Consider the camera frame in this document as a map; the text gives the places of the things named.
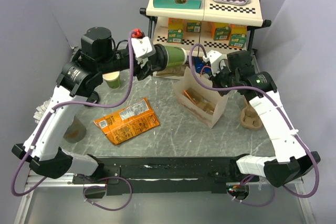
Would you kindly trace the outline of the green paper coffee cup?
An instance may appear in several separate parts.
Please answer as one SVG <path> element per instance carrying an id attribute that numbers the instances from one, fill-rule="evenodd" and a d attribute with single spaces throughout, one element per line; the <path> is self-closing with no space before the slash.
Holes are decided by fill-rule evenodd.
<path id="1" fill-rule="evenodd" d="M 166 68 L 184 65 L 187 61 L 187 52 L 181 47 L 166 46 L 167 65 Z"/>
<path id="2" fill-rule="evenodd" d="M 119 71 L 103 74 L 102 77 L 111 89 L 118 89 L 121 86 Z"/>

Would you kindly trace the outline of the white Cream Bear paper bag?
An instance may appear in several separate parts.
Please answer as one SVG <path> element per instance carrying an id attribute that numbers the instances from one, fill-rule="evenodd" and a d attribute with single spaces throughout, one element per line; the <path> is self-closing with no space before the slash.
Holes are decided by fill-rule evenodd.
<path id="1" fill-rule="evenodd" d="M 173 84 L 177 102 L 191 112 L 199 121 L 212 129 L 224 114 L 228 95 L 202 87 L 186 67 L 181 80 Z"/>

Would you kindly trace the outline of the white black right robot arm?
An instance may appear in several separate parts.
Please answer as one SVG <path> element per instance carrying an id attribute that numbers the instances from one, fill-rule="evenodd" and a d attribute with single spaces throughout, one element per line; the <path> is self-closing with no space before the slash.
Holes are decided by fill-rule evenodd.
<path id="1" fill-rule="evenodd" d="M 304 176 L 321 161 L 316 151 L 310 151 L 298 142 L 297 130 L 291 124 L 280 100 L 279 91 L 271 75 L 256 72 L 248 51 L 236 51 L 227 55 L 211 50 L 203 60 L 212 69 L 213 87 L 220 95 L 237 87 L 249 105 L 255 110 L 272 142 L 274 157 L 246 155 L 229 168 L 235 181 L 247 174 L 265 177 L 273 186 L 280 187 Z"/>

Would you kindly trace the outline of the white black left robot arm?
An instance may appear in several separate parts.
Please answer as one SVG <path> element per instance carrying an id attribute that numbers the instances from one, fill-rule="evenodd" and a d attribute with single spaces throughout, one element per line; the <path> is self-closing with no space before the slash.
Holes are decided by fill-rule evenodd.
<path id="1" fill-rule="evenodd" d="M 84 175 L 98 183 L 104 176 L 104 163 L 92 155 L 77 155 L 60 147 L 66 130 L 80 107 L 99 107 L 89 103 L 95 88 L 103 83 L 103 75 L 129 70 L 131 77 L 143 80 L 167 67 L 168 53 L 154 44 L 143 32 L 129 33 L 126 49 L 116 50 L 111 31 L 92 27 L 81 38 L 81 47 L 59 74 L 49 106 L 31 136 L 15 144 L 12 153 L 22 163 L 28 162 L 36 174 L 59 178 L 67 172 Z"/>

